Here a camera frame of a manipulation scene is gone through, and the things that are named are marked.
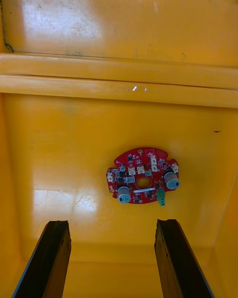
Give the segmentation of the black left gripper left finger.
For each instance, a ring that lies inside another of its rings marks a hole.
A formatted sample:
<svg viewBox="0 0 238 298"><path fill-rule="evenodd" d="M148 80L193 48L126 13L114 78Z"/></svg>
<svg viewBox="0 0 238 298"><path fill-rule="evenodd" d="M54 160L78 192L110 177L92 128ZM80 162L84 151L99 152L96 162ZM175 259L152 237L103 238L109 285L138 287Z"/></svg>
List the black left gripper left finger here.
<svg viewBox="0 0 238 298"><path fill-rule="evenodd" d="M61 298L71 253L68 221L49 221L13 292L14 298Z"/></svg>

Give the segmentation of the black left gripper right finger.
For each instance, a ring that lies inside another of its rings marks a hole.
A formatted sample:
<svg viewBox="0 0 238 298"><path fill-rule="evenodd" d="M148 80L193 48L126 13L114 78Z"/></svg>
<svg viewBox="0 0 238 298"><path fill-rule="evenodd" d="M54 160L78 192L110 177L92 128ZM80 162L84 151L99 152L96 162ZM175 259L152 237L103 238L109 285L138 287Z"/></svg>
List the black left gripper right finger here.
<svg viewBox="0 0 238 298"><path fill-rule="evenodd" d="M163 297L214 297L177 220L157 220L154 248Z"/></svg>

